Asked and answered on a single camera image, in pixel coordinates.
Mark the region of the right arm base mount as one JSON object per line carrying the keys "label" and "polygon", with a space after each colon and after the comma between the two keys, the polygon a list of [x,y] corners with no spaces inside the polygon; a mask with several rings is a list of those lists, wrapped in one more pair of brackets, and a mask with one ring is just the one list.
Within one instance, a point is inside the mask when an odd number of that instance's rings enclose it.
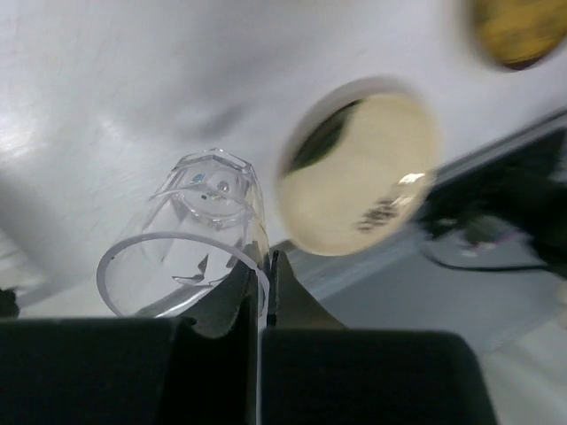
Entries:
{"label": "right arm base mount", "polygon": [[[554,179],[566,147],[560,128],[444,183],[427,197],[418,222],[428,235],[420,254],[432,264],[470,273],[547,272],[566,277],[566,182]],[[495,218],[528,236],[539,264],[463,267],[446,263],[431,243],[452,230],[481,229]]]}

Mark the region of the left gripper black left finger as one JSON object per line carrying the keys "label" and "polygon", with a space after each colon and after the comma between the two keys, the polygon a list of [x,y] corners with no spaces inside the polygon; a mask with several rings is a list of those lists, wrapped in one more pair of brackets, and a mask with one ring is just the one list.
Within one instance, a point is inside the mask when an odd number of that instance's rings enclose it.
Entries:
{"label": "left gripper black left finger", "polygon": [[1,324],[4,424],[254,424],[258,288],[238,264],[167,319]]}

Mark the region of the cream plate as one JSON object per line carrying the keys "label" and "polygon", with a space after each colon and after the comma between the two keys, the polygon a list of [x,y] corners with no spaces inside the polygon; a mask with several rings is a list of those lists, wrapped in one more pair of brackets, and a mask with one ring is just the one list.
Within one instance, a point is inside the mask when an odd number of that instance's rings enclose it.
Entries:
{"label": "cream plate", "polygon": [[307,109],[279,160],[276,206],[289,240],[327,257],[382,242],[429,195],[441,142],[433,110],[404,81],[333,89]]}

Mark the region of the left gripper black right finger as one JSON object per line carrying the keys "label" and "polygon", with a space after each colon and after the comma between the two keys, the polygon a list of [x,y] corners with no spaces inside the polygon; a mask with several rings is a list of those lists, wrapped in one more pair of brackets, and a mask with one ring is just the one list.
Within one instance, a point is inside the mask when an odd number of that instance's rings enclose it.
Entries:
{"label": "left gripper black right finger", "polygon": [[301,285],[285,253],[271,261],[260,338],[263,424],[495,424],[473,350],[443,331],[340,326]]}

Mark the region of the clear glass cup front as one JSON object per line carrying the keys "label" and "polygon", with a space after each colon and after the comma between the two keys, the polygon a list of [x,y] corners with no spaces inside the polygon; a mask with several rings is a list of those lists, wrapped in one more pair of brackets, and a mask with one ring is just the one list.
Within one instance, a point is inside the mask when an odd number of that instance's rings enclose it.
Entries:
{"label": "clear glass cup front", "polygon": [[252,165],[221,149],[182,157],[100,259],[101,298],[119,317],[177,315],[243,265],[267,311],[269,242]]}

